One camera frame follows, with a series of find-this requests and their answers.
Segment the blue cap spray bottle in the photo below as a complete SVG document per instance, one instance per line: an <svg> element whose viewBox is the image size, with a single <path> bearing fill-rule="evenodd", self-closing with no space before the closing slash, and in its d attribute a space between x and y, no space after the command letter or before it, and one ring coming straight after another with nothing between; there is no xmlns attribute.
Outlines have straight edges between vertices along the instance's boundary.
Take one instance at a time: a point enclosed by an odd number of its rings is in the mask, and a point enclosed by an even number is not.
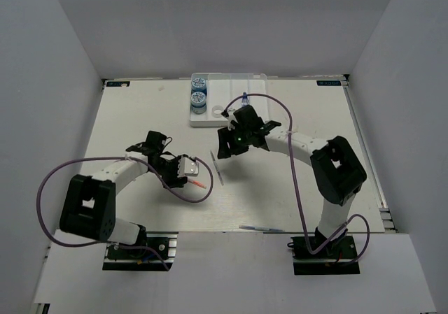
<svg viewBox="0 0 448 314"><path fill-rule="evenodd" d="M248 96L248 93L247 92L244 92L243 94L242 94L242 98L241 98L241 107L244 107L244 106L247 106L247 105L249 105L250 104L250 102L249 102L249 98L248 98L249 96Z"/></svg>

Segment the grey purple pen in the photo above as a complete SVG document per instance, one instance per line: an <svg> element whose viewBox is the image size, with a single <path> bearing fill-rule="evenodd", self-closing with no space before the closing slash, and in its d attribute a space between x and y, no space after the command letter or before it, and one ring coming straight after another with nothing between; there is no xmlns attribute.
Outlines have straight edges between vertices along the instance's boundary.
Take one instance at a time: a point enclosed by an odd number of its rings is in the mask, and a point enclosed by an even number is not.
<svg viewBox="0 0 448 314"><path fill-rule="evenodd" d="M213 166L214 166L214 168L215 168L215 170L216 170L216 173L217 173L217 176L218 176L218 180L219 180L221 186L224 186L223 177L222 177L222 175L221 175L221 171L220 171L220 169L219 169L219 166L218 166L218 162L217 162L217 160L216 160L216 157L215 157L215 155L214 155L214 153L213 153L212 150L209 151L209 154L210 154L210 156L211 156L211 160L212 160L212 162L213 162Z"/></svg>

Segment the blue tape tub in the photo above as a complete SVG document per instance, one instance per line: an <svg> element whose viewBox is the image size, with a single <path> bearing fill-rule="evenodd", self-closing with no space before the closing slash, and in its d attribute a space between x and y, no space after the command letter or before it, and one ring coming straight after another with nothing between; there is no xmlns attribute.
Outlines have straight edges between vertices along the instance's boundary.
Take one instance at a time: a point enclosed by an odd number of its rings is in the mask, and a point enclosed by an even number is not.
<svg viewBox="0 0 448 314"><path fill-rule="evenodd" d="M204 92L192 92L190 95L190 109L194 114L200 115L207 111L207 95Z"/></svg>
<svg viewBox="0 0 448 314"><path fill-rule="evenodd" d="M207 82L203 77L194 77L191 80L191 92L202 92L207 94Z"/></svg>

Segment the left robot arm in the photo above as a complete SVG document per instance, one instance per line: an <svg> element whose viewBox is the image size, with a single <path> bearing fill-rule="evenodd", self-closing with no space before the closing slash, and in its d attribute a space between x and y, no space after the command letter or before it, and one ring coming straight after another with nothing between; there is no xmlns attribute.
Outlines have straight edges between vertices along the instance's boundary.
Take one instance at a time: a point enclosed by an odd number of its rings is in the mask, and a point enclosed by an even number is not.
<svg viewBox="0 0 448 314"><path fill-rule="evenodd" d="M165 150L169 138L150 131L145 141L131 145L125 156L90 176L75 175L69 182L59 227L62 231L99 242L117 242L132 257L148 249L144 227L116 217L116 197L138 177L156 173L169 188L182 188L187 176L197 174L187 155Z"/></svg>

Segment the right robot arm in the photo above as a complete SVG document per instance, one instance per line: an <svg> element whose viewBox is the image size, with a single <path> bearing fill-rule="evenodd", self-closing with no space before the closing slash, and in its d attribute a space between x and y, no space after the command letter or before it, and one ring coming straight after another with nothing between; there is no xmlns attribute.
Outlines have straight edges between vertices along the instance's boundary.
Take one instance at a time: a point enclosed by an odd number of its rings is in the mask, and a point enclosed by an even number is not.
<svg viewBox="0 0 448 314"><path fill-rule="evenodd" d="M316 227L317 251L332 257L342 247L342 225L351 204L367 180L367 174L353 148L342 136L318 139L287 129L274 120L264 121L255 109L243 106L223 111L227 126L218 130L218 158L227 159L248 152L251 147L288 155L313 170L323 196L321 219Z"/></svg>

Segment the clear tape roll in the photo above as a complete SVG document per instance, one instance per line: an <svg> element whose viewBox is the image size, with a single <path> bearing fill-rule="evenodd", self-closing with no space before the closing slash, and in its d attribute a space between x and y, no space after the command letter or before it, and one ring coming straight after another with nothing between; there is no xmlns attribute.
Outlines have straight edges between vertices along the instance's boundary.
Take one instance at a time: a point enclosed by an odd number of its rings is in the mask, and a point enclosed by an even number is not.
<svg viewBox="0 0 448 314"><path fill-rule="evenodd" d="M211 109L211 115L214 118L222 118L224 107L222 106L213 106Z"/></svg>

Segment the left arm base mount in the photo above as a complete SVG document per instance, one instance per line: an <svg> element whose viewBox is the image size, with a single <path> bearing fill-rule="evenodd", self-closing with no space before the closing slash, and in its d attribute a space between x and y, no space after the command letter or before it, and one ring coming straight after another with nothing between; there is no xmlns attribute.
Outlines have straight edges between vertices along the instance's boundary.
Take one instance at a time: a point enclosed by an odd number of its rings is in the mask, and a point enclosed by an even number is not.
<svg viewBox="0 0 448 314"><path fill-rule="evenodd" d="M158 272L168 271L176 256L176 232L147 232L143 248L121 248L108 244L104 254L103 271Z"/></svg>

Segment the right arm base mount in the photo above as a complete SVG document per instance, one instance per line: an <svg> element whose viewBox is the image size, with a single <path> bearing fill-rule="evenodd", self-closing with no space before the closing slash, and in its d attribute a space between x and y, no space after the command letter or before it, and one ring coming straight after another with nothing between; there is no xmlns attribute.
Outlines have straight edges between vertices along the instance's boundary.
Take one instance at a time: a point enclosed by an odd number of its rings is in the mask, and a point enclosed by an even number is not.
<svg viewBox="0 0 448 314"><path fill-rule="evenodd" d="M315 255L306 246L304 236L292 237L287 244L293 256L295 276L359 275L359 263L352 262L358 253L354 238L345 236L334 246L327 246Z"/></svg>

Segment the orange pen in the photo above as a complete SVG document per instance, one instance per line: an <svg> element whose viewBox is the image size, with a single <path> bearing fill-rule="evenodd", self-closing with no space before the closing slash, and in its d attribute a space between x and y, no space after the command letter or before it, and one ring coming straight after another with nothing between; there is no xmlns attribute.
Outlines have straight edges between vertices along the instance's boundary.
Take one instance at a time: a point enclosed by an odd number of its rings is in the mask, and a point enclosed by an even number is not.
<svg viewBox="0 0 448 314"><path fill-rule="evenodd" d="M201 182L199 182L199 181L197 181L197 180L191 180L191 179L188 179L188 182L189 182L190 184L193 184L193 185L195 185L195 186L197 186L197 187L200 187L200 188L202 188L202 189L206 189L206 188L207 188L207 186L206 186L205 184L203 184L203 183L201 183Z"/></svg>

